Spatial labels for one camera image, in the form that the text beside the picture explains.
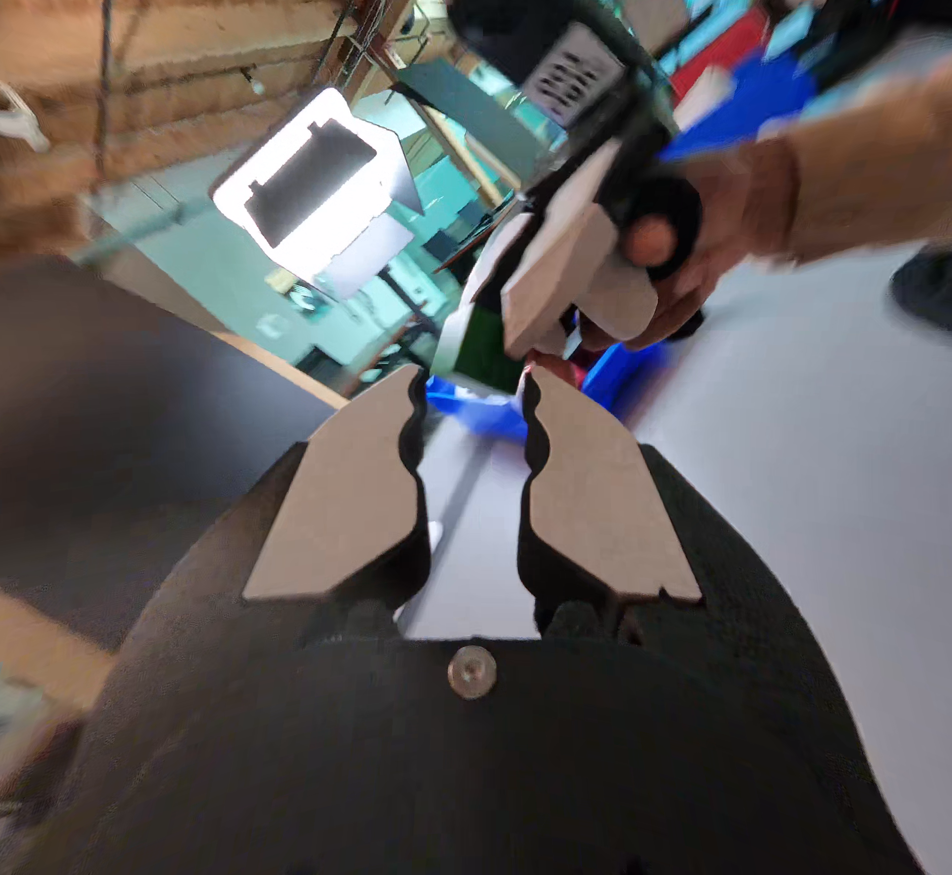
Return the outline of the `person's right forearm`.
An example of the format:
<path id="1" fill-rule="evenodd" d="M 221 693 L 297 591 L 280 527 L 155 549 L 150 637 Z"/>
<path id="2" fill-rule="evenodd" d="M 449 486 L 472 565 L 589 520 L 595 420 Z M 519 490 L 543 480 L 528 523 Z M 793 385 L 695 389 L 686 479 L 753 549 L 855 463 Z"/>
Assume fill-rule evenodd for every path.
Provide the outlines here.
<path id="1" fill-rule="evenodd" d="M 950 246 L 951 66 L 866 89 L 839 113 L 772 139 L 797 190 L 782 262 L 807 264 L 914 241 Z"/>

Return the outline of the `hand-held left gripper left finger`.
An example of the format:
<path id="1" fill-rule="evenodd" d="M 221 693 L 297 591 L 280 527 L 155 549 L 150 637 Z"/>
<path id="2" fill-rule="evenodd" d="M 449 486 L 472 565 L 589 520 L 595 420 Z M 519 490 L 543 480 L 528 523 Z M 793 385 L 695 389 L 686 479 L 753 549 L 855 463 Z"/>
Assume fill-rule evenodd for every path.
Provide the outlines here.
<path id="1" fill-rule="evenodd" d="M 309 440 L 255 566 L 249 602 L 408 602 L 431 567 L 419 467 L 426 373 L 402 366 Z"/>

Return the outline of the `black board on white stand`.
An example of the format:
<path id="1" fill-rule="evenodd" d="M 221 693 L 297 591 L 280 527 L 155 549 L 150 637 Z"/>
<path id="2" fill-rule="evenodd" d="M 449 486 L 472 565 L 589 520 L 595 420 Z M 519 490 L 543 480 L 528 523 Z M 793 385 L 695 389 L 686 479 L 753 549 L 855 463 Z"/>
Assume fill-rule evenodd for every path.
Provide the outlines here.
<path id="1" fill-rule="evenodd" d="M 173 566 L 346 403 L 68 260 L 2 270 L 2 676 L 90 708 Z"/>

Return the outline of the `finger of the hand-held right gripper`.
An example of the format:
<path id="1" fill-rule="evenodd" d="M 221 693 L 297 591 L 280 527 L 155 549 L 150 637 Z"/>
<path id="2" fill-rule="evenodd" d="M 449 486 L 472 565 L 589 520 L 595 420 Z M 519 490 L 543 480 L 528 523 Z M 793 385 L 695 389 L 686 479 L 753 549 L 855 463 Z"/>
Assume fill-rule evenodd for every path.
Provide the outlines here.
<path id="1" fill-rule="evenodd" d="M 518 203 L 494 227 L 463 287 L 460 313 L 473 309 L 502 313 L 502 292 L 541 228 L 548 199 L 519 196 Z"/>
<path id="2" fill-rule="evenodd" d="M 503 344 L 513 360 L 539 347 L 585 293 L 617 243 L 596 196 L 622 143 L 611 138 L 556 190 L 514 272 L 502 287 Z"/>

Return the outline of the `green block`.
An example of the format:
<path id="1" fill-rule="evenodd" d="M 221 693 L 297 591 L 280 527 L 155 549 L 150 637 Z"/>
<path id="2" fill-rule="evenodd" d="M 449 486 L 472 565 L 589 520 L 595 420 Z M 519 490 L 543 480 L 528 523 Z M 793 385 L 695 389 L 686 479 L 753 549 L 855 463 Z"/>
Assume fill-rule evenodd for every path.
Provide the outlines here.
<path id="1" fill-rule="evenodd" d="M 499 311 L 479 306 L 461 294 L 441 329 L 430 374 L 480 395 L 515 396 L 529 357 L 510 356 Z"/>

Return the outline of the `studio light panel on stand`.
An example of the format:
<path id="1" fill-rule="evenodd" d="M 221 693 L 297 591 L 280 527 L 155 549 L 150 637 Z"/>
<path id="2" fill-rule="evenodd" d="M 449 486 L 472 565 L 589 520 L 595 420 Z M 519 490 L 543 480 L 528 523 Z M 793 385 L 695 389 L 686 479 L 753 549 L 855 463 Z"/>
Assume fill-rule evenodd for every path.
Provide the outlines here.
<path id="1" fill-rule="evenodd" d="M 412 240 L 389 208 L 424 214 L 397 134 L 356 117 L 330 86 L 242 155 L 209 196 L 279 268 L 338 301 Z"/>

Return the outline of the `blue plastic bin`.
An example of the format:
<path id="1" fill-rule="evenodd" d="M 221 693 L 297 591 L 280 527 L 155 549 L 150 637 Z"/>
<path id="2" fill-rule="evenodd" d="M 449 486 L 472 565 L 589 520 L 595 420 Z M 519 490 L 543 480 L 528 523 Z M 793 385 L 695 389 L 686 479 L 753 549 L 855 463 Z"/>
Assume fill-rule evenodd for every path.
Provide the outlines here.
<path id="1" fill-rule="evenodd" d="M 675 359 L 675 346 L 667 342 L 637 352 L 615 345 L 586 373 L 581 391 L 623 420 L 648 397 Z M 436 411 L 456 419 L 474 435 L 517 444 L 526 441 L 528 426 L 515 397 L 481 396 L 437 377 L 428 380 L 426 397 Z"/>

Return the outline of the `tall dark board on stand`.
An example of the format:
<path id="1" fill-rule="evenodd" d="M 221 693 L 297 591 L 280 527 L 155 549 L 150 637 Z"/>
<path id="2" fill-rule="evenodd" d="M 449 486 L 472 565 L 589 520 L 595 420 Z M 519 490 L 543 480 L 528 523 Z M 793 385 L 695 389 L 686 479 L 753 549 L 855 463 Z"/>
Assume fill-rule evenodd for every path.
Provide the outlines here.
<path id="1" fill-rule="evenodd" d="M 532 179 L 545 154 L 542 142 L 446 60 L 399 69 L 395 88 L 421 107 L 434 109 L 457 122 L 522 183 Z"/>

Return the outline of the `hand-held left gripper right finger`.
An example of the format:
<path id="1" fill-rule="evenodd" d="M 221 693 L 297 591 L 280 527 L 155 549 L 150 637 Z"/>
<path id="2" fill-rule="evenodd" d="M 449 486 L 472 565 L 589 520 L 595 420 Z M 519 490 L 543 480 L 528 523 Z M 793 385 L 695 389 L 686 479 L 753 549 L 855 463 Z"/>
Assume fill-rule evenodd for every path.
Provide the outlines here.
<path id="1" fill-rule="evenodd" d="M 524 381 L 530 476 L 519 577 L 539 605 L 698 605 L 701 588 L 641 448 L 609 412 L 554 373 Z"/>

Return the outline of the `person's right hand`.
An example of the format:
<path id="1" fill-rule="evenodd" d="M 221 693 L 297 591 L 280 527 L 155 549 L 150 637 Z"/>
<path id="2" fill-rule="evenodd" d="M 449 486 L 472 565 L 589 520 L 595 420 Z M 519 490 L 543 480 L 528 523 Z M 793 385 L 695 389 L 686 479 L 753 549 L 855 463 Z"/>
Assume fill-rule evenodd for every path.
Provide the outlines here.
<path id="1" fill-rule="evenodd" d="M 655 282 L 656 310 L 646 329 L 626 342 L 631 348 L 676 333 L 740 262 L 782 250 L 793 219 L 800 174 L 793 148 L 783 136 L 696 154 L 676 163 L 674 171 L 699 195 L 700 230 L 680 268 Z"/>

